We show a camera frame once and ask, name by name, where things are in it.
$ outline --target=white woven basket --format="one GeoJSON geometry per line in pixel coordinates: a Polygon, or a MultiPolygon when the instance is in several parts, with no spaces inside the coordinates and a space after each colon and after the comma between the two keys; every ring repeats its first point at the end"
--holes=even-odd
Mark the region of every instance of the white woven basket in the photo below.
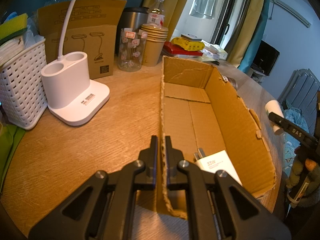
{"type": "Polygon", "coordinates": [[[20,52],[0,68],[0,102],[13,124],[32,129],[47,108],[41,69],[47,64],[44,41],[20,52]]]}

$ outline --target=hand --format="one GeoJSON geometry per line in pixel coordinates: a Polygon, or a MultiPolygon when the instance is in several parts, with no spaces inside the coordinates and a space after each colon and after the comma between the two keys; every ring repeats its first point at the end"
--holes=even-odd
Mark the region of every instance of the hand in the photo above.
{"type": "MultiPolygon", "coordinates": [[[[304,146],[299,146],[298,148],[296,148],[294,152],[295,154],[299,155],[301,153],[305,154],[307,151],[310,151],[310,150],[304,146]]],[[[306,205],[311,206],[317,203],[318,197],[320,196],[318,194],[319,185],[320,185],[320,167],[316,162],[310,159],[306,159],[305,163],[302,164],[298,159],[298,157],[296,156],[293,161],[289,178],[287,179],[287,187],[292,188],[298,184],[300,180],[300,174],[303,170],[304,165],[310,172],[308,174],[308,177],[310,179],[310,184],[304,193],[305,198],[301,199],[300,202],[301,202],[301,206],[306,206],[306,205]]]]}

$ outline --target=headboard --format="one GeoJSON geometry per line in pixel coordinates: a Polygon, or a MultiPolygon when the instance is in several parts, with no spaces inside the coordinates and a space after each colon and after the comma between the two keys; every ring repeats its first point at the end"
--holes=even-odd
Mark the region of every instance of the headboard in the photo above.
{"type": "Polygon", "coordinates": [[[295,70],[278,98],[285,108],[286,100],[296,108],[302,110],[307,121],[309,133],[313,134],[316,125],[316,92],[320,89],[320,82],[310,69],[295,70]]]}

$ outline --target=blue bedding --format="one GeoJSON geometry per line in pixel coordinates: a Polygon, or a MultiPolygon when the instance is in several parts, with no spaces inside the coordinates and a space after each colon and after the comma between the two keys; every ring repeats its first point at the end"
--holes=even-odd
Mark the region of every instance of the blue bedding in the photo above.
{"type": "MultiPolygon", "coordinates": [[[[284,118],[288,119],[290,122],[301,127],[306,132],[309,132],[306,120],[303,117],[302,111],[298,108],[291,106],[291,104],[286,102],[288,109],[284,110],[284,118]]],[[[300,142],[293,138],[288,133],[284,133],[284,161],[283,161],[283,171],[289,176],[294,157],[296,156],[294,150],[300,145],[300,142]]]]}

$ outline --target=cardboard box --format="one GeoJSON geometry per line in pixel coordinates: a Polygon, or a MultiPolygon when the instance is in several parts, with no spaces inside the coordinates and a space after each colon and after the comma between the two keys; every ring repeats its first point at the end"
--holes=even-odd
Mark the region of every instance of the cardboard box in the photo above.
{"type": "MultiPolygon", "coordinates": [[[[189,162],[195,162],[193,153],[199,147],[206,155],[226,150],[243,187],[254,197],[272,189],[275,167],[259,119],[233,86],[213,65],[166,56],[162,64],[161,166],[166,167],[164,138],[170,136],[172,147],[181,150],[189,162]]],[[[184,191],[168,190],[166,176],[163,172],[162,188],[161,183],[157,188],[163,193],[165,208],[158,195],[157,211],[186,219],[184,191]]]]}
{"type": "MultiPolygon", "coordinates": [[[[58,57],[60,34],[69,3],[38,9],[40,34],[46,38],[47,63],[58,57]]],[[[73,7],[63,53],[86,52],[91,79],[113,73],[116,30],[125,4],[125,0],[77,0],[73,7]]]]}

